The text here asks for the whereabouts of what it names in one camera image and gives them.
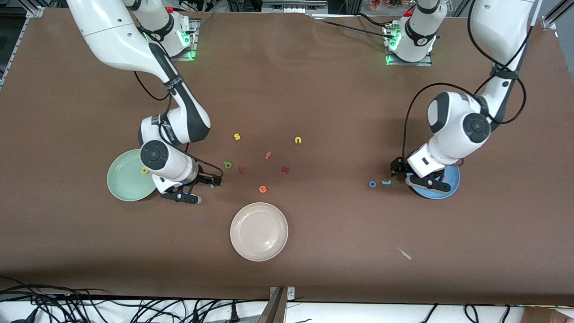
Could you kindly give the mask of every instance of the tabletop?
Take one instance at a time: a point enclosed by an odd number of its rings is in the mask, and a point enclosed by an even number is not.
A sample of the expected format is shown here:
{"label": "tabletop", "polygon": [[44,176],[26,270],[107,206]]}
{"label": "tabletop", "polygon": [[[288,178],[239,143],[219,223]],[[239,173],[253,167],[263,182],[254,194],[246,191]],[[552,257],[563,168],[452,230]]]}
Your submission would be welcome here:
{"label": "tabletop", "polygon": [[[46,9],[0,91],[0,272],[122,295],[267,298],[269,286],[295,286],[309,301],[574,305],[574,86],[553,32],[535,28],[526,108],[466,158],[453,196],[424,199],[395,178],[368,186],[390,179],[419,89],[474,90],[488,77],[466,19],[447,18],[440,33],[432,67],[387,66],[374,35],[303,14],[214,14],[196,59],[175,65],[212,121],[189,151],[234,167],[220,187],[195,188],[200,205],[157,193],[122,202],[107,170],[166,103],[98,61],[67,9]],[[164,93],[153,76],[142,81]],[[444,90],[414,104],[408,151],[430,138],[426,107]],[[277,206],[289,225],[283,251],[262,263],[229,236],[252,202]]]}

